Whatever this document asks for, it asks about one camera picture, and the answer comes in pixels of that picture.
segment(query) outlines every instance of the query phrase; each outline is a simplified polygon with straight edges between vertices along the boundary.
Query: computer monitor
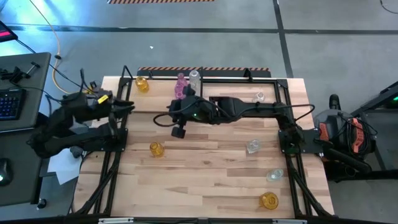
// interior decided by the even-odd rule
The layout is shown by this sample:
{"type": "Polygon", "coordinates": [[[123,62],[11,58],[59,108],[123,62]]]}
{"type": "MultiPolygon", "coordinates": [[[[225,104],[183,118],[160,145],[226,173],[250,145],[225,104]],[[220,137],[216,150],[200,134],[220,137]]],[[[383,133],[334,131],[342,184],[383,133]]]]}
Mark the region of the computer monitor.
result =
{"type": "Polygon", "coordinates": [[[0,21],[0,43],[8,40],[17,40],[18,36],[0,21]]]}

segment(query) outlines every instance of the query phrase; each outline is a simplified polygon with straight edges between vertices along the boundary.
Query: white paper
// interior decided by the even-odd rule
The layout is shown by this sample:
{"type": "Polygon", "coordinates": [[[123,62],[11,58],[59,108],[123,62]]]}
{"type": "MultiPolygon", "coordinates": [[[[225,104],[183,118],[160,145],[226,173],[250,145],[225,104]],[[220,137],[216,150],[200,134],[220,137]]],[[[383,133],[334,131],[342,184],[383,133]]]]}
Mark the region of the white paper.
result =
{"type": "Polygon", "coordinates": [[[64,149],[50,158],[47,172],[55,172],[60,185],[62,185],[79,176],[80,164],[80,156],[74,158],[69,149],[64,149]]]}

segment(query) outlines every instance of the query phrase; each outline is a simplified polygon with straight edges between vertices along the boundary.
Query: yellow glass jar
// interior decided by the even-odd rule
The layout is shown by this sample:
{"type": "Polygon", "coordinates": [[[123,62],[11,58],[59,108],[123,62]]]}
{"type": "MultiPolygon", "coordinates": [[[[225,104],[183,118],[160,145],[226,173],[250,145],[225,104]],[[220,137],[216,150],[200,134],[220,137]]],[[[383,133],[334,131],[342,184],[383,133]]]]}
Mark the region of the yellow glass jar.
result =
{"type": "Polygon", "coordinates": [[[273,210],[278,207],[279,200],[276,194],[267,192],[260,196],[260,206],[273,210]]]}
{"type": "Polygon", "coordinates": [[[138,90],[142,93],[146,93],[149,90],[148,81],[144,77],[136,78],[136,86],[137,86],[138,90]]]}
{"type": "Polygon", "coordinates": [[[164,155],[164,148],[160,143],[152,142],[149,149],[154,157],[162,157],[164,155]]]}

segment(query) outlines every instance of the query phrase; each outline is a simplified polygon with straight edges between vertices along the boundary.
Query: keyboard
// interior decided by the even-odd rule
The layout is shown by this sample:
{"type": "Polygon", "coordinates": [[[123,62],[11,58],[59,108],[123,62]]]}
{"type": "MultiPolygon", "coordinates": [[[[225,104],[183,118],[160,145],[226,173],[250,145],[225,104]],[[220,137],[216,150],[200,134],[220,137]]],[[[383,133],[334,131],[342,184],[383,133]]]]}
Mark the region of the keyboard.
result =
{"type": "Polygon", "coordinates": [[[0,90],[0,121],[19,119],[25,97],[23,89],[0,90]]]}

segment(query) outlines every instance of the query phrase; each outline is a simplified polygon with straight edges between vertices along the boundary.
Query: yellow cable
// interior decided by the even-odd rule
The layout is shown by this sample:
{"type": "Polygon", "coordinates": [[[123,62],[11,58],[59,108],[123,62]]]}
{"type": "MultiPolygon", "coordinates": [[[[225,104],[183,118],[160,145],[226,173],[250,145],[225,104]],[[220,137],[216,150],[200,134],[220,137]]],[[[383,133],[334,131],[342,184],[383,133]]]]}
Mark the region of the yellow cable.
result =
{"type": "MultiPolygon", "coordinates": [[[[44,20],[47,22],[47,24],[50,26],[52,32],[54,33],[55,38],[57,39],[57,47],[58,47],[57,55],[60,56],[60,54],[61,54],[60,39],[58,38],[57,33],[55,32],[54,28],[51,26],[50,22],[45,18],[45,16],[44,16],[44,15],[42,14],[42,12],[39,10],[39,8],[32,2],[32,0],[29,0],[29,1],[30,1],[30,3],[32,3],[32,5],[37,9],[37,11],[40,13],[40,15],[42,15],[42,17],[44,18],[44,20]]],[[[54,82],[55,86],[56,86],[59,90],[63,91],[65,94],[70,94],[69,92],[67,92],[66,90],[64,90],[63,88],[61,88],[60,85],[57,83],[57,80],[55,79],[55,69],[58,68],[58,61],[59,61],[59,59],[56,58],[56,59],[55,59],[54,68],[52,69],[52,81],[54,82]]]]}

